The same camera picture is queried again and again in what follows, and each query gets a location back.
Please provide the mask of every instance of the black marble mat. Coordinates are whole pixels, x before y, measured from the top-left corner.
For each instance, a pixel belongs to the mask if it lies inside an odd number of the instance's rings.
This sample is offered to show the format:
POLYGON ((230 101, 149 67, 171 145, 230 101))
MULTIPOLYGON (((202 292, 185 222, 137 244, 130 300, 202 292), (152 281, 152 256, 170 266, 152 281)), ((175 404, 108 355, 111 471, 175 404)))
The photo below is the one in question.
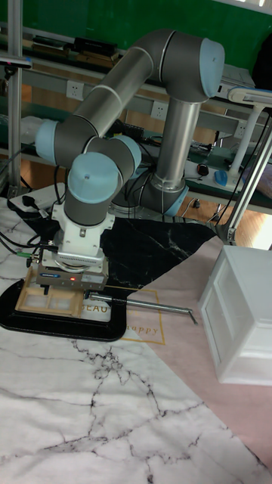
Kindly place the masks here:
POLYGON ((116 219, 113 229, 101 237, 110 264, 107 284, 141 289, 214 236, 201 224, 116 219))

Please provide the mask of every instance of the wooden frame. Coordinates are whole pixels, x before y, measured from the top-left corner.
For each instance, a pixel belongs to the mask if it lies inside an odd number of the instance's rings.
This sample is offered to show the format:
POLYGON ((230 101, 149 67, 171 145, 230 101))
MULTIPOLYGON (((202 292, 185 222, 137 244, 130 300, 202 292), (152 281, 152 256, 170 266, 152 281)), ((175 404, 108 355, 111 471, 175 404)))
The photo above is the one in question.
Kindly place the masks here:
POLYGON ((50 287, 48 294, 45 296, 42 287, 29 287, 32 278, 35 276, 36 271, 33 271, 32 267, 30 267, 15 307, 16 311, 38 312, 42 314, 63 315, 80 318, 84 295, 83 290, 61 290, 50 287), (45 306, 28 306, 26 301, 29 296, 40 296, 44 298, 45 306), (54 308, 51 307, 53 299, 56 300, 54 308), (68 309, 58 308, 59 301, 61 299, 70 301, 68 309))

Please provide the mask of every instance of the white plastic drawer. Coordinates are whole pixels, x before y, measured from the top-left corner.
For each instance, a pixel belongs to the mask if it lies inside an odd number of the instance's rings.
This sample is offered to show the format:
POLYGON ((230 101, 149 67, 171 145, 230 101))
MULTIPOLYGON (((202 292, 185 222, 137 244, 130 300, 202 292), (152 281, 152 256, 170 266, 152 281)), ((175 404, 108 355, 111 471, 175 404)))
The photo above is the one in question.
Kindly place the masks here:
POLYGON ((222 360, 233 341, 227 325, 227 320, 224 317, 221 304, 215 291, 211 293, 205 311, 212 329, 220 360, 222 360))
POLYGON ((252 320, 248 303, 229 265, 225 266, 218 279, 218 289, 230 316, 231 333, 234 338, 241 330, 246 332, 247 328, 251 327, 254 321, 252 320))

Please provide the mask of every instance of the robotic arm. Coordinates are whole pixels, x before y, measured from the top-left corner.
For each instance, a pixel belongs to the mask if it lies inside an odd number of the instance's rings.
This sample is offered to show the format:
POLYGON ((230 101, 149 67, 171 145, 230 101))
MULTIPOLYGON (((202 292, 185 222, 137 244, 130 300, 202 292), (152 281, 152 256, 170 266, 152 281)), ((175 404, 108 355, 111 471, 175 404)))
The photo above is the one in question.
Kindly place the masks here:
POLYGON ((175 215, 187 193, 184 165, 200 105, 216 94, 223 66, 224 49, 217 42, 157 30, 134 43, 64 123, 41 126, 38 154, 70 174, 65 202, 54 206, 52 216, 62 229, 58 252, 44 251, 37 282, 51 277, 54 285, 103 289, 107 261, 100 235, 113 226, 108 207, 137 176, 141 152, 125 136, 102 137, 149 78, 164 84, 170 102, 156 171, 138 191, 138 204, 175 215))

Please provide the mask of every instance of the white marble mat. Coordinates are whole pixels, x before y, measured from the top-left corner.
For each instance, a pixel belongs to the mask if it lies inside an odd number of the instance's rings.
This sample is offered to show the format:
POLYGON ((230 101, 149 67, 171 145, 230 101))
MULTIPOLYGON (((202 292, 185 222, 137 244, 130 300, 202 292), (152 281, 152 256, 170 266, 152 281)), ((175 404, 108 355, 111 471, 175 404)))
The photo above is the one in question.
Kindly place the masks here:
MULTIPOLYGON (((1 230, 31 231, 0 208, 1 230)), ((0 292, 26 274, 0 248, 0 292)), ((130 329, 127 337, 133 339, 130 329)), ((146 343, 0 328, 0 483, 266 484, 266 467, 146 343)))

